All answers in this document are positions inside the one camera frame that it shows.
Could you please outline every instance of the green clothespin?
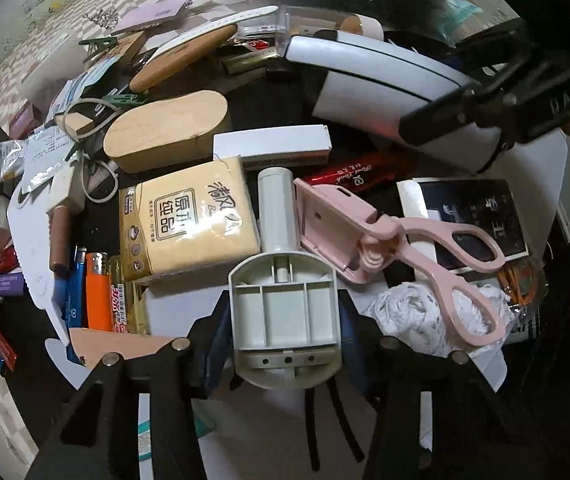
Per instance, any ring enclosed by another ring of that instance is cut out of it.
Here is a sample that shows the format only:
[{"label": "green clothespin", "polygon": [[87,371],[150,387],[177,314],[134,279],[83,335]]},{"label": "green clothespin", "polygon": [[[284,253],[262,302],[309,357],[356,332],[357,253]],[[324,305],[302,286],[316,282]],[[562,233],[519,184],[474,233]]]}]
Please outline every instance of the green clothespin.
[{"label": "green clothespin", "polygon": [[142,106],[148,102],[147,93],[142,94],[115,94],[106,95],[103,97],[103,101],[118,106],[123,110],[130,110],[131,108],[136,108],[137,106]]},{"label": "green clothespin", "polygon": [[79,45],[88,46],[88,56],[83,60],[83,63],[92,59],[92,57],[98,56],[105,50],[110,50],[117,43],[116,38],[92,38],[91,40],[81,40],[78,42]]}]

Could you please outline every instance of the purple box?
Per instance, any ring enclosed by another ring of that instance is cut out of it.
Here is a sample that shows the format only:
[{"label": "purple box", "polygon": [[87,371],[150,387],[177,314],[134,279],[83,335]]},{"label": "purple box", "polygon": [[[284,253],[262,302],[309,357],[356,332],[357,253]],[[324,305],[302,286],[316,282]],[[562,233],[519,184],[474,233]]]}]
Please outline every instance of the purple box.
[{"label": "purple box", "polygon": [[0,274],[0,296],[22,296],[24,285],[22,272]]}]

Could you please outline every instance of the white string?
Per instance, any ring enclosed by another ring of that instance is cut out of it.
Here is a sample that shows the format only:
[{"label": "white string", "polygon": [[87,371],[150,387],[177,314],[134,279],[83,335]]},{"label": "white string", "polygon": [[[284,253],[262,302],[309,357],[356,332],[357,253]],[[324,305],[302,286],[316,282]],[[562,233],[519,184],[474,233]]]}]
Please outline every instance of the white string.
[{"label": "white string", "polygon": [[[112,113],[105,121],[103,121],[102,123],[100,123],[98,126],[96,126],[95,128],[93,128],[92,130],[90,130],[89,132],[87,132],[86,134],[82,134],[79,136],[76,136],[74,134],[72,134],[70,131],[68,131],[68,114],[70,113],[70,110],[72,110],[72,108],[74,108],[76,105],[80,105],[80,104],[84,104],[84,103],[95,103],[95,104],[100,104],[103,105],[107,108],[111,108],[114,113]],[[74,101],[73,103],[70,103],[68,105],[68,107],[65,109],[65,113],[63,113],[63,120],[62,120],[62,129],[63,131],[68,135],[68,137],[70,137],[71,139],[73,139],[75,142],[78,142],[79,140],[83,140],[83,139],[87,139],[88,137],[94,135],[95,133],[97,133],[97,131],[99,131],[102,127],[104,127],[106,124],[110,123],[110,121],[114,120],[115,118],[117,118],[119,115],[121,115],[123,113],[123,110],[121,110],[120,108],[118,108],[117,106],[113,105],[112,103],[108,103],[107,101],[104,101],[102,99],[98,99],[96,97],[85,97],[82,99],[78,99],[76,101]],[[83,193],[85,193],[85,196],[88,197],[88,200],[90,200],[91,202],[94,202],[96,204],[103,204],[105,202],[109,202],[111,199],[114,198],[114,196],[118,193],[119,191],[119,178],[118,175],[112,170],[112,168],[110,168],[105,162],[103,162],[102,160],[95,160],[94,162],[97,163],[98,165],[104,167],[108,173],[113,177],[114,179],[114,188],[112,189],[111,193],[106,196],[105,198],[94,198],[92,196],[90,196],[90,194],[88,193],[88,188],[86,187],[86,183],[85,183],[85,177],[84,177],[84,166],[85,166],[85,161],[86,160],[92,160],[90,158],[90,156],[84,152],[81,148],[81,160],[80,160],[80,165],[81,165],[81,187],[83,188]]]}]

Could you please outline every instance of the brown tube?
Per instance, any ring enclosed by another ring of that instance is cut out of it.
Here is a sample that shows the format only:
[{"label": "brown tube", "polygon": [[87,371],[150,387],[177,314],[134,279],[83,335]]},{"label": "brown tube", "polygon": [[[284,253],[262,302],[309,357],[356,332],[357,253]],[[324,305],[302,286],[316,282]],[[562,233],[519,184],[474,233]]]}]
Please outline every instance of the brown tube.
[{"label": "brown tube", "polygon": [[58,205],[50,221],[50,270],[65,278],[70,270],[70,231],[72,215],[67,206]]}]

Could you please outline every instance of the silver curved device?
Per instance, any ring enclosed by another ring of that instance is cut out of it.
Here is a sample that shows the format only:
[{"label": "silver curved device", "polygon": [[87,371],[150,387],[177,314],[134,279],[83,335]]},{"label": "silver curved device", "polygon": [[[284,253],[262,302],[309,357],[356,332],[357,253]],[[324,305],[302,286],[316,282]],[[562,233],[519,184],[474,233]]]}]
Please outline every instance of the silver curved device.
[{"label": "silver curved device", "polygon": [[417,52],[342,31],[324,38],[293,36],[284,58],[322,70],[315,117],[387,137],[464,170],[476,173],[491,159],[499,128],[467,124],[420,143],[402,138],[402,117],[473,79]]}]

